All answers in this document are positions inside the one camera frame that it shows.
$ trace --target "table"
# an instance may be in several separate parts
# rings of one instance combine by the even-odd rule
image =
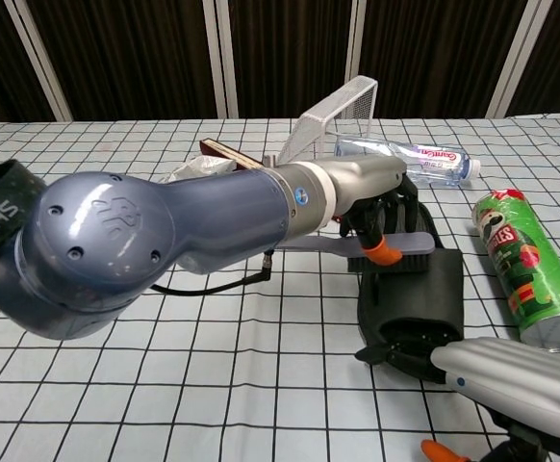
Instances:
[[[48,183],[84,170],[160,181],[197,155],[197,140],[261,159],[280,151],[294,122],[0,123],[0,161],[15,157]],[[490,189],[522,190],[560,254],[560,115],[374,122],[375,137],[461,145],[481,161],[480,179],[422,189],[420,200],[444,245],[464,252],[465,335],[517,339],[471,206]],[[212,287],[260,263],[209,276],[174,269],[160,282]],[[353,358],[363,345],[358,279],[345,260],[280,253],[273,270],[270,282],[222,295],[148,292],[70,342],[0,314],[0,460],[407,462],[424,460],[420,441],[433,434],[475,459],[504,439],[467,398]]]

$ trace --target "black cable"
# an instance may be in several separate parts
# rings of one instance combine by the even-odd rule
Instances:
[[[249,286],[250,284],[256,284],[257,282],[269,281],[269,279],[271,279],[271,255],[273,255],[273,250],[268,250],[264,253],[263,266],[261,267],[260,272],[252,274],[250,276],[246,276],[239,281],[224,284],[223,286],[212,287],[210,289],[204,289],[201,291],[180,291],[154,284],[150,289],[165,295],[203,296],[217,294],[218,292],[222,291],[228,291],[229,289],[233,289],[234,287]]]

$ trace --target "white mesh basket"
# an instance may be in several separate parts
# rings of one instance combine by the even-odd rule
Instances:
[[[291,130],[276,162],[333,155],[336,137],[369,136],[378,83],[358,75],[303,113]]]

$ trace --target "robot logo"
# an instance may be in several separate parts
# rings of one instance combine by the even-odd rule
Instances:
[[[134,231],[140,225],[139,209],[125,197],[116,197],[111,202],[95,200],[93,205],[111,240],[126,231]]]
[[[303,188],[295,190],[295,200],[299,205],[306,205],[308,203],[308,193]]]

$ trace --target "white ring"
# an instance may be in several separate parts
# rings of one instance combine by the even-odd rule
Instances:
[[[322,186],[323,193],[325,194],[325,212],[322,216],[322,221],[315,231],[327,225],[329,220],[334,216],[334,211],[336,210],[336,188],[334,187],[331,177],[327,174],[324,168],[313,164],[311,162],[291,162],[291,164],[297,164],[303,166],[312,171],[317,177],[320,185]]]

